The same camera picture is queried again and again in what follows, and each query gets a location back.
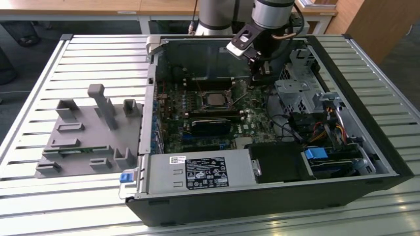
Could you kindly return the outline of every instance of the warning label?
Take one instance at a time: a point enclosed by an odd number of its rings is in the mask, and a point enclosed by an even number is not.
[[[229,186],[224,157],[185,160],[185,175],[189,190]]]

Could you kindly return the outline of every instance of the blue latch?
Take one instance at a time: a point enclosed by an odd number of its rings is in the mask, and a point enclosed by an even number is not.
[[[325,149],[321,147],[309,148],[306,151],[304,151],[304,154],[306,156],[306,159],[322,159],[328,158]]]
[[[130,183],[130,182],[133,182],[133,173],[121,173],[120,183]]]

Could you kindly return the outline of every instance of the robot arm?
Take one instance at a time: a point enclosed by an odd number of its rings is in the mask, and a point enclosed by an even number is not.
[[[292,33],[290,30],[293,29],[289,20],[293,4],[294,0],[254,0],[252,22],[244,26],[226,46],[233,56],[238,59],[246,57],[252,63],[260,59],[268,61],[273,58],[272,54],[281,40],[300,33]],[[288,35],[282,36],[286,28],[289,28]]]

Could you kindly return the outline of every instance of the white label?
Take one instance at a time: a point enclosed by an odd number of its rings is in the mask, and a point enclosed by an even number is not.
[[[60,152],[60,154],[78,154],[78,153],[81,153],[81,151],[77,151],[77,150],[74,150],[74,151],[61,151]]]
[[[172,156],[169,157],[169,164],[184,164],[185,156]]]
[[[224,182],[226,182],[226,181],[228,181],[226,178],[214,179],[214,182],[217,182],[217,183],[224,183]]]
[[[118,14],[137,14],[136,11],[118,11]]]
[[[245,36],[242,36],[242,35],[238,37],[238,39],[240,39],[244,43],[246,43],[246,41],[249,40],[249,39],[248,39]]]

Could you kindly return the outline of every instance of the slotted metal table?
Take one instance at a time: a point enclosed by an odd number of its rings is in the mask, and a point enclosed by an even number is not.
[[[0,235],[389,235],[420,231],[420,114],[352,39],[317,37],[416,176],[342,207],[149,228],[118,198],[118,175],[33,178],[58,99],[105,86],[113,104],[142,103],[145,35],[61,40],[0,147]],[[334,86],[324,73],[325,83]]]

